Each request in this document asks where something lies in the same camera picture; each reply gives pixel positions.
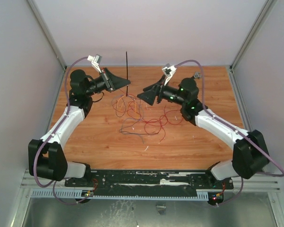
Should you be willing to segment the black zip tie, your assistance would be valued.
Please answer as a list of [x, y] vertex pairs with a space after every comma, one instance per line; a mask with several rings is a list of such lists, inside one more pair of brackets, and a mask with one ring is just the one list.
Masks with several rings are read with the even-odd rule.
[[[128, 75], [128, 52], [127, 51], [125, 51], [125, 60], [126, 60], [126, 79], [127, 80], [129, 80], [129, 75]], [[126, 85], [126, 93], [125, 93], [125, 95], [126, 95], [126, 97], [128, 97], [128, 86], [129, 86], [129, 84], [127, 84]]]

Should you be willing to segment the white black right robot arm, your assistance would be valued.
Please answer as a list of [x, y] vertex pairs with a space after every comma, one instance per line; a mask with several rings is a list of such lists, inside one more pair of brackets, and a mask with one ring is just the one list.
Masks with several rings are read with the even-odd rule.
[[231, 160], [209, 167], [210, 173], [205, 176], [208, 187], [217, 188], [224, 179], [230, 177], [250, 179], [269, 163], [262, 133], [257, 130], [247, 131], [223, 121], [198, 100], [198, 93], [194, 78], [183, 79], [178, 89], [164, 85], [163, 79], [160, 79], [145, 87], [138, 98], [149, 105], [160, 103], [163, 99], [181, 105], [180, 112], [187, 122], [207, 130], [233, 150]]

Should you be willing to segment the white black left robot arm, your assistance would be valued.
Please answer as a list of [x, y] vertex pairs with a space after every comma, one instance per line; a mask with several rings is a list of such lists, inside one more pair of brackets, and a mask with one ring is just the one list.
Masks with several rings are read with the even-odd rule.
[[103, 68], [93, 79], [83, 70], [74, 70], [70, 75], [71, 89], [67, 92], [68, 103], [56, 124], [40, 139], [31, 140], [28, 145], [29, 173], [35, 178], [61, 181], [75, 178], [85, 187], [91, 184], [92, 174], [86, 164], [68, 162], [63, 149], [76, 127], [88, 116], [94, 94], [113, 92], [131, 82], [115, 76], [108, 68]]

